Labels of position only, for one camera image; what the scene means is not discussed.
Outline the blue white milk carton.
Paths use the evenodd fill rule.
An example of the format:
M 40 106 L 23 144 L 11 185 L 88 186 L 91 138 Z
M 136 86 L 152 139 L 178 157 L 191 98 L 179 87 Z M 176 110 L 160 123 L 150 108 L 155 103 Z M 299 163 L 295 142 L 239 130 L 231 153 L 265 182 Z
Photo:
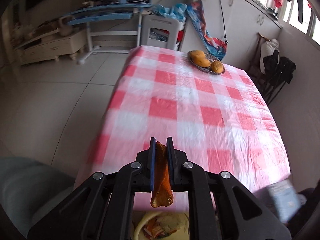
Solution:
M 306 198 L 295 191 L 289 180 L 268 185 L 267 191 L 277 217 L 282 223 L 287 223 L 306 203 Z

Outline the yellow plastic trash bucket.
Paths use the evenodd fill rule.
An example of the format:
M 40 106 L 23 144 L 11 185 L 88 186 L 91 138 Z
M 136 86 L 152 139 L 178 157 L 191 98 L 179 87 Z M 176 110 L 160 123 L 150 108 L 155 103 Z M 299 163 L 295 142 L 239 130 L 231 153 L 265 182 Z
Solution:
M 190 239 L 189 215 L 174 212 L 147 212 L 131 239 Z

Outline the grey sofa seat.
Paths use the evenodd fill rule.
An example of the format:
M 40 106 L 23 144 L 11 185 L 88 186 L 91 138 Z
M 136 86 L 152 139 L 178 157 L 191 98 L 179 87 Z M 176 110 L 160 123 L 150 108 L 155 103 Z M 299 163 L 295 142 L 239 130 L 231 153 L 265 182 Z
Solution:
M 1 158 L 1 206 L 23 236 L 73 191 L 75 178 L 24 157 Z

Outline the pink checkered tablecloth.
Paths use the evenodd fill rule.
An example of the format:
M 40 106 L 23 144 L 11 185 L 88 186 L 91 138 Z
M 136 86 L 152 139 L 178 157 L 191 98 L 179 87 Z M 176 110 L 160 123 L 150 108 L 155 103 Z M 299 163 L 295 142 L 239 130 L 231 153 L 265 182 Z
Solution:
M 251 192 L 291 173 L 274 118 L 244 70 L 225 65 L 212 75 L 185 53 L 140 46 L 129 52 L 76 185 L 94 172 L 119 171 L 151 138 L 164 144 L 168 137 L 189 161 L 228 171 Z

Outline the dark folding chair with clothes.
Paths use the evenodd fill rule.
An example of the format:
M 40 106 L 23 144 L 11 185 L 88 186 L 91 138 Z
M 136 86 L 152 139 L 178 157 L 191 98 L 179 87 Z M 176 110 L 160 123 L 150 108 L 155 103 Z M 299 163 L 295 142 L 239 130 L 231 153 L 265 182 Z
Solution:
M 269 105 L 293 79 L 296 64 L 280 56 L 279 42 L 257 33 L 258 41 L 246 70 L 261 96 Z

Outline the woven fruit basket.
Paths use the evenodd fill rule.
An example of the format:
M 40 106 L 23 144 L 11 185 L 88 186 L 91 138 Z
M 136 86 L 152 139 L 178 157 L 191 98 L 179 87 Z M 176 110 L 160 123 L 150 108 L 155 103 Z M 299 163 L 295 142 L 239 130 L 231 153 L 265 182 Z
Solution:
M 222 75 L 225 72 L 223 63 L 213 55 L 200 50 L 187 53 L 189 61 L 199 70 L 213 75 Z

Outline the orange fruit in basket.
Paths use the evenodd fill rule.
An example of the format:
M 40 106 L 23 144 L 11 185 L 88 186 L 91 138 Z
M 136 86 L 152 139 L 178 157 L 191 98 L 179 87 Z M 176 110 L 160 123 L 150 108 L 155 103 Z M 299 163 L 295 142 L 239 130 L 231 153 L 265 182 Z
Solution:
M 200 65 L 203 60 L 206 59 L 206 56 L 203 51 L 200 50 L 192 50 L 188 52 L 189 59 L 195 63 Z

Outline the colourful hanging bag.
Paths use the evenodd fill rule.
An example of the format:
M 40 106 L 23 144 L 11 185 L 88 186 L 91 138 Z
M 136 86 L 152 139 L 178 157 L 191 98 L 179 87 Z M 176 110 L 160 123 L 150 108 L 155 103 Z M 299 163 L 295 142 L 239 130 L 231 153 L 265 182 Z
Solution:
M 227 53 L 227 36 L 225 27 L 225 18 L 223 14 L 222 4 L 220 3 L 220 10 L 223 23 L 223 39 L 216 37 L 211 37 L 209 31 L 207 30 L 207 24 L 204 13 L 204 6 L 202 0 L 195 1 L 187 6 L 187 13 L 193 27 L 197 31 L 200 40 L 202 41 L 204 47 L 210 55 L 213 55 L 218 60 L 222 60 Z

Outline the cream tv cabinet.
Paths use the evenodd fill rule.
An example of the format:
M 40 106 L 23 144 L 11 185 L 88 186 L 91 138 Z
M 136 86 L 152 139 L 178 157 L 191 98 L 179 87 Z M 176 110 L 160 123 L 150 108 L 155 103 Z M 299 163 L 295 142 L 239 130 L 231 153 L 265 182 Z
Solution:
M 86 43 L 85 30 L 74 31 L 65 37 L 55 33 L 17 47 L 15 55 L 20 65 L 48 60 L 59 61 L 60 56 L 65 55 L 76 60 L 77 53 L 84 51 Z

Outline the white plastic stool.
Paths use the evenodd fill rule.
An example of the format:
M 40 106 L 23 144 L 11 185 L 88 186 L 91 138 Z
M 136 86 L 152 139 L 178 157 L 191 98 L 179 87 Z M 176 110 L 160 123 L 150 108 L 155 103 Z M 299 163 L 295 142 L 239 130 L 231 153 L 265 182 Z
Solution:
M 140 44 L 178 50 L 184 28 L 185 22 L 156 15 L 145 15 L 142 21 Z

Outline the blue study desk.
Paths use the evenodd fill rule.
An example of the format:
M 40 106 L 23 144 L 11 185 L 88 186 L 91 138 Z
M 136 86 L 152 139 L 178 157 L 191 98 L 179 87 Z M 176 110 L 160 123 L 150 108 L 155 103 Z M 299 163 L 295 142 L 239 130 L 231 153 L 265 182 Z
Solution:
M 105 2 L 106 0 L 92 0 L 92 2 Z M 136 46 L 140 46 L 140 37 L 142 31 L 142 12 L 145 9 L 152 7 L 152 0 L 109 0 L 105 5 L 93 5 L 83 9 L 70 12 L 67 16 L 71 20 L 67 22 L 68 25 L 86 25 L 86 37 L 88 52 L 78 60 L 78 64 L 84 64 L 89 56 L 92 54 L 102 53 L 119 53 L 126 54 L 129 51 L 123 49 L 103 49 L 100 45 L 94 45 L 92 38 L 98 36 L 134 36 L 136 37 Z M 105 30 L 92 31 L 91 24 L 107 21 L 130 20 L 134 16 L 138 16 L 138 23 L 136 30 Z

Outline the white cabinet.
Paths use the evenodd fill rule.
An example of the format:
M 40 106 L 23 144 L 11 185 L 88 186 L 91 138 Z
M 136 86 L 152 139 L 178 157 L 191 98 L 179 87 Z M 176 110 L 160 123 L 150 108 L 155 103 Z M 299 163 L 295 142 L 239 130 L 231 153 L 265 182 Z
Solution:
M 279 36 L 280 24 L 252 0 L 202 0 L 202 3 L 210 36 L 223 38 L 226 31 L 228 44 L 223 63 L 247 70 L 258 35 L 269 39 Z

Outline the blue crumpled cloth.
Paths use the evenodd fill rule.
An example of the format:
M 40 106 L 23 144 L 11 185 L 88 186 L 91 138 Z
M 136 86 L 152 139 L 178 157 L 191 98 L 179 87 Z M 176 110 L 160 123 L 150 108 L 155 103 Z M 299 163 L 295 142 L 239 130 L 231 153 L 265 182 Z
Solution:
M 161 16 L 163 18 L 178 20 L 179 22 L 185 22 L 186 10 L 187 10 L 187 5 L 184 3 L 177 3 L 176 5 L 170 8 L 157 4 L 151 8 L 151 11 L 153 14 L 157 16 Z

